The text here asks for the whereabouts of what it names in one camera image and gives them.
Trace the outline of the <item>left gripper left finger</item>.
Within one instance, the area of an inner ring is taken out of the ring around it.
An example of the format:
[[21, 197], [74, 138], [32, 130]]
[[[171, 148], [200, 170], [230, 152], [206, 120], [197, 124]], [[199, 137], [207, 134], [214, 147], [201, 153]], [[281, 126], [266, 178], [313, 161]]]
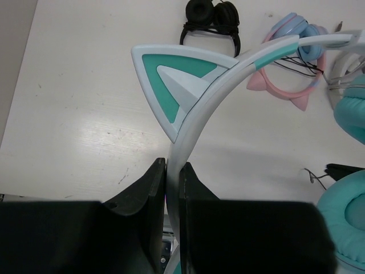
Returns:
[[106, 202], [1, 203], [2, 273], [159, 273], [165, 159]]

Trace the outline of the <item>teal cat-ear headphones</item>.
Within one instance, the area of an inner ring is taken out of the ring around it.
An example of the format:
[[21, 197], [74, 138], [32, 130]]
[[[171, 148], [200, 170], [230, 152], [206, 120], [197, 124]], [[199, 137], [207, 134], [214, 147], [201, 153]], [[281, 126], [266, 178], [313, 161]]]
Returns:
[[255, 50], [231, 58], [187, 46], [139, 45], [132, 51], [137, 77], [148, 104], [171, 141], [167, 160], [167, 210], [182, 237], [178, 174], [220, 103], [247, 77], [305, 46], [364, 54], [364, 31], [349, 30], [302, 38], [271, 38]]

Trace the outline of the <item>black on-ear headphones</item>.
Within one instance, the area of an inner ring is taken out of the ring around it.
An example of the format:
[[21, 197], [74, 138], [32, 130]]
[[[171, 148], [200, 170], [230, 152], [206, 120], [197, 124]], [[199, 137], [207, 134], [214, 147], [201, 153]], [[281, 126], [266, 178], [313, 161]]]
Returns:
[[185, 8], [186, 23], [183, 25], [179, 44], [189, 32], [203, 31], [212, 34], [231, 37], [234, 44], [234, 56], [241, 51], [239, 36], [240, 18], [234, 4], [229, 1], [220, 1], [214, 5], [212, 1], [190, 0]]

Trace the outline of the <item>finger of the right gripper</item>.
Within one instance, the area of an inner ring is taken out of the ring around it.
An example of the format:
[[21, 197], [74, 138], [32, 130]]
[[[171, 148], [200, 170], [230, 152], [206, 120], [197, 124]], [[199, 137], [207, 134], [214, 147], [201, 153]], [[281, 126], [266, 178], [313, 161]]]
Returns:
[[326, 165], [325, 173], [332, 179], [342, 179], [362, 170], [364, 170], [364, 168], [330, 163]]

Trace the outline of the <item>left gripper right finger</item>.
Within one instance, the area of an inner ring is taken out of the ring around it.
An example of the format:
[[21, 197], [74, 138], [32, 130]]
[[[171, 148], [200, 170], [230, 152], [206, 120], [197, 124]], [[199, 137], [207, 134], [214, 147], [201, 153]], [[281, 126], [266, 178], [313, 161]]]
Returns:
[[221, 200], [187, 163], [179, 174], [182, 273], [335, 273], [335, 247], [315, 205]]

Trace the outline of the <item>pink blue cat-ear headphones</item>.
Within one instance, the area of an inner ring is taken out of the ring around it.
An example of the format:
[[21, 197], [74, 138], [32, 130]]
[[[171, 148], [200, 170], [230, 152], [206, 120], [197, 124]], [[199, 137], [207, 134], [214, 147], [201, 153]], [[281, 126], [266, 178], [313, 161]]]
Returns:
[[[268, 42], [288, 35], [299, 35], [300, 38], [308, 38], [328, 33], [325, 27], [310, 24], [303, 16], [297, 13], [289, 13], [271, 28], [263, 41]], [[281, 90], [269, 80], [263, 68], [251, 76], [246, 88], [253, 91], [267, 91], [279, 99], [291, 101], [298, 109], [305, 111], [309, 95], [315, 90], [324, 73], [326, 54], [321, 45], [299, 47], [295, 53], [295, 57], [289, 54], [279, 61], [275, 61], [274, 64], [283, 69], [312, 78], [313, 80], [306, 88], [298, 92]]]

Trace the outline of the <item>white grey headset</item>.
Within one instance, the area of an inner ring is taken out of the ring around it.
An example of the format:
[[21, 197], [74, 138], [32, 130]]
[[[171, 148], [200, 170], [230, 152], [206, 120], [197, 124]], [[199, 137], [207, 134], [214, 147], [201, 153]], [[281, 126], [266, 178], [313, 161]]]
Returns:
[[327, 79], [327, 96], [332, 109], [344, 97], [364, 101], [364, 29], [342, 30], [340, 23], [333, 34], [353, 35], [344, 45], [360, 48], [343, 51], [333, 63]]

